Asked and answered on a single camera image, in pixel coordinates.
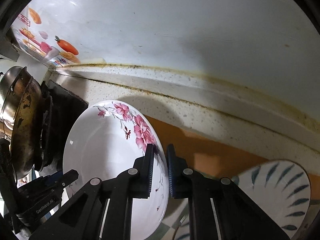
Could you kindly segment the white plate blue stripes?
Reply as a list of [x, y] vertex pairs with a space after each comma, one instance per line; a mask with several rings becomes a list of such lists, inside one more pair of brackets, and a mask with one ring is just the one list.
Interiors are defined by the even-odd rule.
[[311, 197], [306, 172], [290, 161], [269, 161], [230, 179], [288, 235], [297, 232]]

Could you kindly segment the white plate pink flowers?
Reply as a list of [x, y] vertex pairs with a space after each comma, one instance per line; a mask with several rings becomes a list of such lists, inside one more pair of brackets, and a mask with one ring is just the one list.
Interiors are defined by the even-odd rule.
[[66, 189], [71, 197], [94, 177], [115, 178], [132, 168], [148, 144], [154, 155], [152, 188], [148, 199], [133, 201], [131, 239], [147, 239], [160, 225], [167, 209], [169, 181], [161, 142], [147, 118], [135, 107], [118, 100], [98, 102], [73, 125], [63, 154], [63, 171], [74, 169], [79, 178]]

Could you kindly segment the green white checkered tablecloth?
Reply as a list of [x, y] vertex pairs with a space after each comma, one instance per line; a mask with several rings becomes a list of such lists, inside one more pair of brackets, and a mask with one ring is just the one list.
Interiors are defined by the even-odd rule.
[[[209, 178], [232, 177], [267, 161], [253, 153], [207, 139], [195, 132], [147, 117], [163, 146], [174, 144], [177, 155]], [[163, 222], [149, 239], [174, 239], [179, 222], [187, 213], [185, 200], [169, 199]]]

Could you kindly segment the black frying pan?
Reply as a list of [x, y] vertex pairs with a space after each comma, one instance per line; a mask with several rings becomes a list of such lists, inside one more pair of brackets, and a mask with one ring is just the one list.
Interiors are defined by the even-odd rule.
[[40, 155], [42, 92], [26, 67], [13, 66], [1, 79], [1, 118], [11, 131], [10, 160], [18, 179]]

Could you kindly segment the black induction cooktop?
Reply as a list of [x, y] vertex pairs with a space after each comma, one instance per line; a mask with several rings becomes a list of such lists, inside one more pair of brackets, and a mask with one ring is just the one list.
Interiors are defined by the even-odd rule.
[[40, 131], [35, 148], [34, 168], [42, 172], [46, 167], [61, 171], [68, 135], [77, 118], [88, 108], [88, 103], [54, 81], [43, 82], [41, 103], [38, 107]]

